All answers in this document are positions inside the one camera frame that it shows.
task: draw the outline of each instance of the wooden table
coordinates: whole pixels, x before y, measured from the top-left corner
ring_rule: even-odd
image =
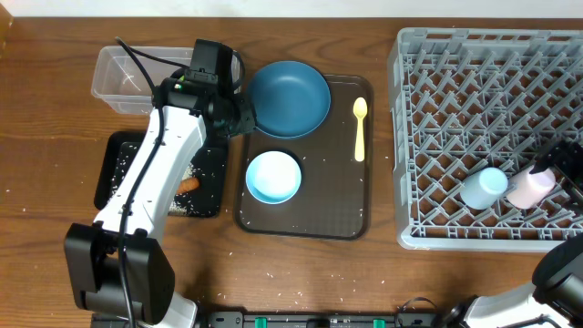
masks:
[[[406,26],[583,29],[583,20],[17,18],[0,60],[0,325],[89,325],[90,313],[73,303],[63,239],[72,222],[89,224],[97,214],[107,138],[148,123],[91,96],[97,54],[115,36],[135,46],[208,38],[240,51],[249,76],[290,59],[374,87],[369,232],[355,242],[243,232],[231,216],[236,138],[221,215],[168,220],[163,247],[178,292],[255,312],[394,312],[415,296],[445,310],[528,282],[540,254],[406,251],[396,242],[386,58]]]

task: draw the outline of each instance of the blue plate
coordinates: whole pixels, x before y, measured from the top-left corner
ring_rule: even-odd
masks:
[[[279,204],[298,191],[302,183],[302,172],[298,162],[290,155],[280,151],[268,151],[249,164],[245,183],[257,200],[267,204]]]
[[[330,110],[323,76],[303,63],[283,61],[262,68],[247,89],[259,130],[276,138],[298,138],[314,131]]]

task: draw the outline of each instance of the clear plastic container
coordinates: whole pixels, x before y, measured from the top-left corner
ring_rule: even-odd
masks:
[[[190,64],[192,48],[135,46],[137,50],[184,65]],[[137,56],[155,85],[179,69],[168,64]],[[232,76],[239,78],[239,61],[233,56]],[[152,110],[152,93],[148,82],[134,61],[121,46],[106,46],[99,52],[93,75],[91,94],[105,101],[121,114],[149,114]]]

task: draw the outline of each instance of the plastic spoon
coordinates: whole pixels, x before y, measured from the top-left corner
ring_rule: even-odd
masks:
[[[364,134],[363,134],[363,119],[366,117],[367,108],[366,100],[359,97],[354,101],[353,113],[358,119],[358,127],[356,129],[356,146],[354,147],[354,159],[356,161],[364,160]]]

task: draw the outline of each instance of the green connector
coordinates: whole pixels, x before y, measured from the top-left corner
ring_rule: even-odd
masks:
[[[267,318],[255,318],[255,328],[267,328]]]
[[[373,320],[373,328],[384,328],[384,320],[383,319],[374,319]]]

